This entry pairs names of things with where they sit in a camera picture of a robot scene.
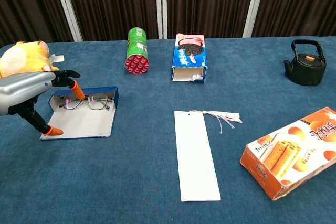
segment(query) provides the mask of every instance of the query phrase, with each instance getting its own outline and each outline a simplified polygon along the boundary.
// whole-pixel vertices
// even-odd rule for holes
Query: red can lid
[[[127,71],[133,74],[146,73],[149,69],[149,61],[143,55],[131,55],[124,65]]]

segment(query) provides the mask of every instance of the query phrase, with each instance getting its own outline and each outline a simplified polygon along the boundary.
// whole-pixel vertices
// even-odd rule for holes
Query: white pole
[[[168,39],[167,27],[167,0],[162,0],[162,13],[163,13],[163,38]]]
[[[161,0],[156,0],[156,12],[158,13],[158,21],[157,21],[157,34],[159,36],[159,39],[162,39],[162,5]]]
[[[71,30],[71,34],[73,36],[73,40],[75,42],[83,41],[80,29],[76,20],[75,12],[72,7],[71,0],[61,0],[64,13],[67,17],[67,21]]]
[[[260,0],[251,0],[245,21],[243,38],[250,38],[256,21]]]

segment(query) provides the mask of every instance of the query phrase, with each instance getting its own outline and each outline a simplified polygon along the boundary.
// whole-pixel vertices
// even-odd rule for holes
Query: brown curtain
[[[167,0],[168,37],[241,37],[250,0]]]
[[[0,46],[73,41],[60,0],[0,0]]]
[[[126,40],[132,27],[158,38],[156,0],[71,0],[84,41]]]
[[[336,36],[336,0],[260,0],[252,36]]]

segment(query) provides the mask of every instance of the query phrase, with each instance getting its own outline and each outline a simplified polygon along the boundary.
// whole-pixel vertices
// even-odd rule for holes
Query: orange snack box
[[[246,145],[240,163],[272,199],[336,162],[336,112],[325,107]]]

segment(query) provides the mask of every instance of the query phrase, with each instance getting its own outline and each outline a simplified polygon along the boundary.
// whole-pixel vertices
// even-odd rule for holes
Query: white string
[[[229,113],[229,112],[222,112],[222,111],[205,111],[205,110],[204,111],[191,110],[189,112],[201,112],[203,114],[208,114],[208,115],[217,117],[217,119],[219,120],[220,126],[221,126],[220,133],[222,133],[222,123],[220,121],[220,118],[223,119],[225,122],[227,122],[231,126],[232,129],[234,129],[235,127],[229,121],[242,123],[242,121],[239,118],[240,117],[239,113]]]

